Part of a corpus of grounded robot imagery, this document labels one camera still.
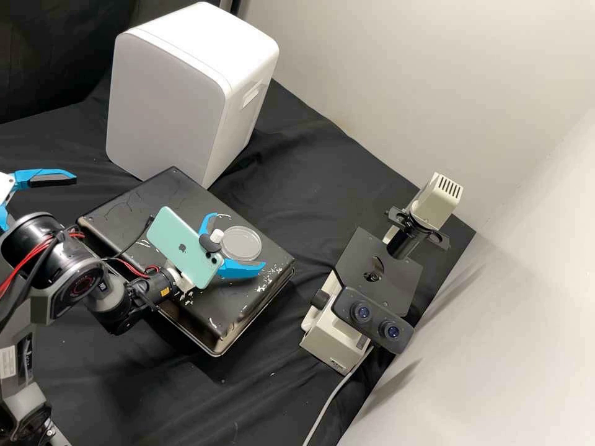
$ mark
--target black cloth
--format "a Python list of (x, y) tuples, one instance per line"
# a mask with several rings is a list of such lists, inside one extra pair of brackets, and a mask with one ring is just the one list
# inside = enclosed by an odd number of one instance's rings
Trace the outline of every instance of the black cloth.
[(119, 33), (193, 3), (0, 1), (0, 123), (81, 101), (112, 63)]
[[(59, 167), (76, 186), (18, 193), (15, 216), (47, 210), (61, 222), (135, 186), (105, 155), (108, 80), (85, 101), (0, 126), (0, 165)], [(207, 356), (160, 319), (120, 337), (80, 305), (40, 328), (35, 378), (75, 445), (300, 445), (340, 381), (299, 348), (300, 322), (357, 226), (378, 237), (383, 212), (417, 188), (273, 82), (246, 149), (211, 187), (297, 259), (297, 273), (230, 351)], [(427, 265), (415, 323), (474, 232), (451, 217), (444, 254)], [(375, 349), (331, 404), (313, 445), (336, 444), (392, 356)]]

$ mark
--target microscope focus knob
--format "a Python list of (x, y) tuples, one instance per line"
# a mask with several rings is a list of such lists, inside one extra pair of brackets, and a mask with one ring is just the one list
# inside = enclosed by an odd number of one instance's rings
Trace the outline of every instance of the microscope focus knob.
[(314, 307), (317, 308), (319, 310), (323, 310), (324, 307), (326, 307), (328, 300), (330, 299), (330, 296), (328, 295), (327, 292), (319, 289), (316, 294), (314, 294), (312, 296), (312, 298), (310, 299), (310, 304)]

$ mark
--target white wall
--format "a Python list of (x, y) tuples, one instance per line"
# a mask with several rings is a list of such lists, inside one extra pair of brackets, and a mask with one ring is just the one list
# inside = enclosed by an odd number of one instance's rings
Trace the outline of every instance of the white wall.
[(275, 79), (472, 227), (593, 104), (595, 2), (242, 0)]
[(595, 441), (595, 111), (476, 235), (340, 446)]

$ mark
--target smartphone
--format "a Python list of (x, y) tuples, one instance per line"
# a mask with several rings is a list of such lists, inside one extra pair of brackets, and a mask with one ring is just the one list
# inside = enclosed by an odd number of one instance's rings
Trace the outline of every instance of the smartphone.
[(157, 213), (147, 238), (197, 288), (206, 288), (223, 264), (223, 256), (207, 253), (198, 233), (167, 206)]

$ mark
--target petri dish lid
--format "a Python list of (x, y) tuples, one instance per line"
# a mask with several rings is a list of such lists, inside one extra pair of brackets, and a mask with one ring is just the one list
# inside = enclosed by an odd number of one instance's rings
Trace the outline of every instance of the petri dish lid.
[(256, 259), (262, 250), (262, 242), (256, 232), (246, 226), (232, 226), (223, 232), (221, 251), (234, 260)]

